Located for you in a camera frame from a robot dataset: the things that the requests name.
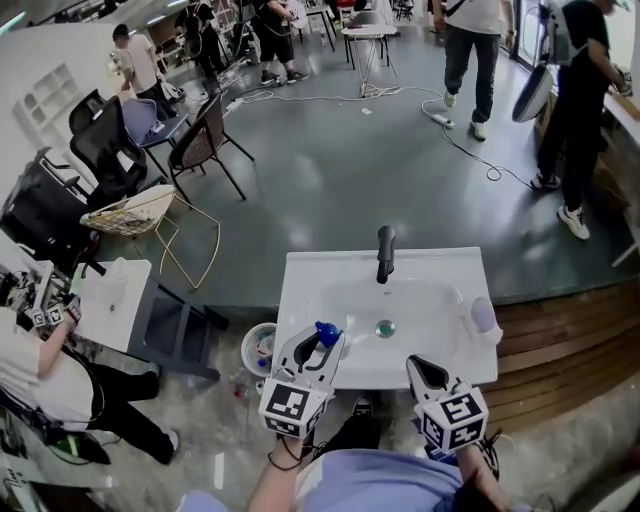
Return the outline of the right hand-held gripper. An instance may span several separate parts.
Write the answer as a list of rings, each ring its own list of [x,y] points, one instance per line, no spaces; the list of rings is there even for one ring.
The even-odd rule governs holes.
[[[448,372],[417,354],[406,360],[420,433],[443,453],[479,442],[488,424],[488,407],[481,390],[459,383],[435,399],[434,389],[446,389]]]

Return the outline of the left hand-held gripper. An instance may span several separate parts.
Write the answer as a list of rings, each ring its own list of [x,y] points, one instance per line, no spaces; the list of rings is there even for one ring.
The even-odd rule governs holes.
[[[325,414],[346,337],[340,332],[329,348],[318,341],[317,328],[310,326],[281,347],[262,388],[258,412],[266,429],[304,439]]]

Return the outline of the blue-capped white bottle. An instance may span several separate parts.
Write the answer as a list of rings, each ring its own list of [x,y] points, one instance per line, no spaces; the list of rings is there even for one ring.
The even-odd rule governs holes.
[[[351,338],[348,333],[328,322],[318,321],[315,323],[315,328],[318,335],[315,353],[324,356],[341,344],[340,359],[345,360],[348,357],[351,349]]]

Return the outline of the purple soap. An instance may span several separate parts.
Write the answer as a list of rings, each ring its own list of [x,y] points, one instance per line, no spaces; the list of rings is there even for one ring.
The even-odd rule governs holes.
[[[471,318],[480,333],[491,331],[496,326],[493,305],[487,297],[477,297],[471,305]]]

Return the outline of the person's right forearm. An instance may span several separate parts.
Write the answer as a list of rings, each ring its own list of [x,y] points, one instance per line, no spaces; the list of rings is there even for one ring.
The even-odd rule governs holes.
[[[463,485],[456,491],[452,512],[507,512],[507,502],[477,445],[456,451]]]

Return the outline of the person's left forearm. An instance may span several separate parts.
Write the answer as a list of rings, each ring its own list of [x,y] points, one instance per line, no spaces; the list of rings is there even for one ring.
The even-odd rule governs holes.
[[[274,448],[277,444],[282,444],[287,448],[296,445],[304,447],[302,439],[287,436],[278,438]],[[290,512],[299,470],[300,466],[291,471],[280,471],[271,466],[268,460],[248,501],[246,512]]]

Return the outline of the white ceramic sink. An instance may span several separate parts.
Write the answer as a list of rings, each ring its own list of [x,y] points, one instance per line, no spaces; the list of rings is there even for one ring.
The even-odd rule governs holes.
[[[377,269],[374,250],[288,253],[274,348],[322,321],[351,338],[337,389],[406,389],[411,354],[471,384],[496,381],[497,347],[472,342],[459,316],[463,299],[489,298],[479,248],[398,249],[386,284]],[[375,334],[383,319],[396,326],[389,339]]]

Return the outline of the grey stand white sink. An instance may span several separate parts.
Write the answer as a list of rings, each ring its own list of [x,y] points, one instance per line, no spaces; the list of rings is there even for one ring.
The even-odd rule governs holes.
[[[126,282],[110,275],[112,262],[102,262],[105,276],[76,270],[71,292],[79,296],[82,318],[76,335],[85,342],[155,363],[174,372],[217,382],[210,365],[213,336],[229,321],[206,306],[195,305],[164,286],[147,260],[127,260]]]

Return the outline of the white mesh waste basket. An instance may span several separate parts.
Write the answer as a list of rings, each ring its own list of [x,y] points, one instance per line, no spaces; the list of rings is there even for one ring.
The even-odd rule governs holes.
[[[261,323],[252,327],[241,343],[241,358],[245,368],[254,376],[267,378],[271,375],[274,354],[276,324]]]

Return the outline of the white soap dish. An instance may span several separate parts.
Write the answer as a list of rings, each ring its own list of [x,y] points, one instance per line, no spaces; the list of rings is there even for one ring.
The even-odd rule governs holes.
[[[462,300],[462,302],[459,305],[459,316],[472,342],[476,344],[485,345],[487,347],[495,348],[498,346],[498,344],[502,340],[503,330],[498,324],[497,317],[496,317],[496,321],[497,321],[496,326],[491,331],[480,333],[477,330],[477,327],[471,318],[471,312],[470,312],[472,302],[476,298],[474,299],[465,298]]]

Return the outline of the person's black trousers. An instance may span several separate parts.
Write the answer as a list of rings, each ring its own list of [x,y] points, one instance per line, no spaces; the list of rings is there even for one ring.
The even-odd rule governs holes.
[[[314,454],[313,459],[332,451],[378,449],[381,435],[382,424],[375,416],[350,416],[339,431]]]

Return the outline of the black wrist band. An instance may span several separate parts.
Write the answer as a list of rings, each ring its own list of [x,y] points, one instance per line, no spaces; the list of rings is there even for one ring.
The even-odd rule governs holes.
[[[301,465],[303,460],[302,452],[302,445],[287,448],[282,444],[277,444],[268,454],[268,460],[271,466],[280,471],[291,471]]]

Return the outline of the person's purple shirt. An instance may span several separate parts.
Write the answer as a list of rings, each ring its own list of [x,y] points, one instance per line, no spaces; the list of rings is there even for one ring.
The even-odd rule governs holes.
[[[341,450],[300,469],[290,512],[452,512],[456,466],[385,450]]]

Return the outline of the wooden plank platform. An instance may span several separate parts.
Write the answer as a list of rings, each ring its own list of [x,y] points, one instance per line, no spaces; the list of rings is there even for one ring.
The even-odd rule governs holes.
[[[496,314],[498,379],[481,388],[490,432],[529,430],[640,372],[640,279]]]

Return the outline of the black green bag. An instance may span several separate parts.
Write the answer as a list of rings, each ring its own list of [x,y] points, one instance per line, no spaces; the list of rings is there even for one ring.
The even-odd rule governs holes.
[[[102,445],[85,432],[55,431],[47,438],[46,444],[56,457],[71,465],[111,464]]]

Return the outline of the dark wicker chair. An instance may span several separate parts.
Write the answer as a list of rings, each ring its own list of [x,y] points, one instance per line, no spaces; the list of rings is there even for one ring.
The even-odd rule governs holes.
[[[202,105],[195,121],[173,147],[168,158],[171,182],[188,205],[191,205],[191,201],[179,185],[178,176],[185,171],[202,167],[209,160],[221,167],[241,199],[247,199],[219,156],[219,150],[231,143],[251,162],[255,162],[255,158],[227,134],[221,99],[222,94],[217,93]]]

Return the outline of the dark square table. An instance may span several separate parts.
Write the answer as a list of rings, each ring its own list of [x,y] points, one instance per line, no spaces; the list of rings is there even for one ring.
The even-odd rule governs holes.
[[[152,162],[156,165],[158,170],[163,175],[166,174],[164,167],[153,154],[152,149],[166,143],[169,143],[172,147],[174,147],[176,144],[176,142],[174,141],[174,137],[177,135],[178,130],[183,126],[191,126],[188,115],[177,116],[175,118],[167,120],[164,123],[164,127],[161,128],[157,133],[150,133],[143,137],[140,142],[137,142],[138,147],[147,154],[147,156],[152,160]]]

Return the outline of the black office chair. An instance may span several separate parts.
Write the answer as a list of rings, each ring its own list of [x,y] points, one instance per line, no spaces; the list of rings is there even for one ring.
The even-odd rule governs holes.
[[[87,204],[99,209],[132,197],[167,179],[149,180],[145,152],[127,134],[117,96],[108,100],[94,90],[69,115],[70,149],[97,181],[87,194]]]

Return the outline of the blue padded chair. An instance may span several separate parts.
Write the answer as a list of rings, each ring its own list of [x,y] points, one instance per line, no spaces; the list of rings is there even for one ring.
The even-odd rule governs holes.
[[[150,99],[133,98],[121,104],[124,125],[129,138],[138,147],[160,133],[165,124],[158,117],[156,102]]]

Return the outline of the grey round disc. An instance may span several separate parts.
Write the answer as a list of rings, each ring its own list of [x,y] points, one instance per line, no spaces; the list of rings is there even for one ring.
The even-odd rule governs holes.
[[[531,72],[512,111],[512,120],[525,123],[535,119],[545,106],[554,86],[554,78],[545,64],[538,64]]]

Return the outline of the black cabinet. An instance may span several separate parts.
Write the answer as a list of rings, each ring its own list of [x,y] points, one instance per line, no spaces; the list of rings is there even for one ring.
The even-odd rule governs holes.
[[[70,269],[93,246],[91,231],[80,224],[89,208],[74,192],[77,180],[59,174],[69,166],[54,164],[49,151],[40,149],[19,176],[0,208],[0,229],[33,250],[37,260]]]

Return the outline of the light wooden workbench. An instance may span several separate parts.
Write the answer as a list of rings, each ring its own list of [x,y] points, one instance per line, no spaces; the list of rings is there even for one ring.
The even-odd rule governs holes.
[[[605,96],[605,109],[620,124],[613,136],[618,150],[616,167],[620,171],[623,191],[631,203],[623,217],[631,232],[632,243],[612,262],[616,268],[631,255],[640,254],[640,107],[631,99],[611,92]]]

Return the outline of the white round table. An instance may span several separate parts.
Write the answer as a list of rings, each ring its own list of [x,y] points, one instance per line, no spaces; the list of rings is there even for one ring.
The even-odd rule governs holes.
[[[397,77],[389,54],[389,39],[398,33],[398,28],[387,24],[356,24],[341,31],[349,62],[358,76],[358,98],[365,99],[376,94],[377,87],[370,80],[374,58],[382,50],[382,59]]]

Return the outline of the white arched shelf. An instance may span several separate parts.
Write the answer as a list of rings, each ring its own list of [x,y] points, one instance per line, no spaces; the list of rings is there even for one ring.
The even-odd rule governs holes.
[[[13,115],[35,149],[64,150],[71,138],[69,115],[81,97],[68,66],[61,63],[20,95]]]

